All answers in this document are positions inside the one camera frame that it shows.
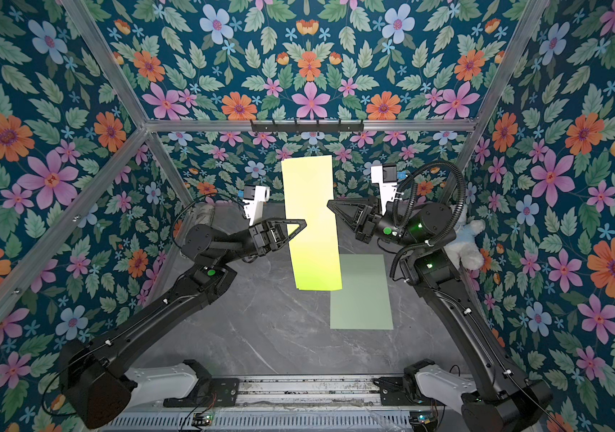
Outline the bright lime green paper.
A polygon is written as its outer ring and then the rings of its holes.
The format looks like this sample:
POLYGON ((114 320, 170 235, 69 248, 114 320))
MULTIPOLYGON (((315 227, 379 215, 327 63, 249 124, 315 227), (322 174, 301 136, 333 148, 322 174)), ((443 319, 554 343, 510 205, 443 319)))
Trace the bright lime green paper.
POLYGON ((286 217, 307 226, 289 241, 296 287, 333 292, 343 288, 337 226, 327 203, 334 199, 330 156, 290 158, 281 162, 286 217))

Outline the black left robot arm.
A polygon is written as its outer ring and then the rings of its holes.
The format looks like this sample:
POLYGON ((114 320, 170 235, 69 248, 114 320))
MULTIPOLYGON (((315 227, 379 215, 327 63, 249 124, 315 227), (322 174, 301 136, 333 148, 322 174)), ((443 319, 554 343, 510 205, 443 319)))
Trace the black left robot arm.
POLYGON ((107 425, 127 408, 138 387, 127 377, 131 365, 154 342, 188 316, 218 300, 237 273, 232 262, 278 251, 302 230, 300 219, 271 218, 233 234, 206 224, 190 228, 182 253, 192 266, 161 298, 88 343, 68 342, 59 355, 59 390, 83 424, 107 425))

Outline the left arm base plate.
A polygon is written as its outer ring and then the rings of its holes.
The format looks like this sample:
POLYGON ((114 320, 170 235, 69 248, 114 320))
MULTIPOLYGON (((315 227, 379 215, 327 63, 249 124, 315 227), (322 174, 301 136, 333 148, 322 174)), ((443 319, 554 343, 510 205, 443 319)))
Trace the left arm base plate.
POLYGON ((165 408, 233 407, 239 394, 240 380, 237 378, 203 378, 181 398, 168 398, 163 402, 165 408))

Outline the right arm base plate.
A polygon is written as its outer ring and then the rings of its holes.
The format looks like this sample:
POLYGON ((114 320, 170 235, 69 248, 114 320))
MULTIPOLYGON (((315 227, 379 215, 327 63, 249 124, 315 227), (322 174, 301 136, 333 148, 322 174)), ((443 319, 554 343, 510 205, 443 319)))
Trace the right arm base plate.
POLYGON ((372 383, 379 392, 383 406, 445 406, 440 401, 423 396, 418 390, 407 390, 403 376, 379 376, 373 378, 372 383))

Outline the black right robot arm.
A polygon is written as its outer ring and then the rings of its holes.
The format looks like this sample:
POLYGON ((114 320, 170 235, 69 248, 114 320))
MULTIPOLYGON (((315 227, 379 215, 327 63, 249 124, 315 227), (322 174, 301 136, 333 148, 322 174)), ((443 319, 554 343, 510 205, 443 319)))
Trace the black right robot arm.
POLYGON ((528 431, 547 413, 553 394, 532 379, 506 353, 467 289, 462 260, 446 248, 458 239, 456 225, 464 203, 450 207, 427 202, 400 212, 397 202, 379 199, 334 199, 328 208, 347 223, 357 240, 383 239, 399 247, 389 276, 415 289, 449 332, 471 378, 463 379, 435 363, 406 369, 409 393, 439 401, 458 412, 471 431, 528 431))

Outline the pale green paper sheet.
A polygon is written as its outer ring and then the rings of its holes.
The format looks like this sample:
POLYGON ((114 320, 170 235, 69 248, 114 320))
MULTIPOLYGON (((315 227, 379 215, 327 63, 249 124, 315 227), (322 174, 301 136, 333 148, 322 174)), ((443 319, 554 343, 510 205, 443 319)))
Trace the pale green paper sheet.
POLYGON ((330 328, 392 330, 388 275, 382 255, 340 255, 343 288, 331 293, 330 328))

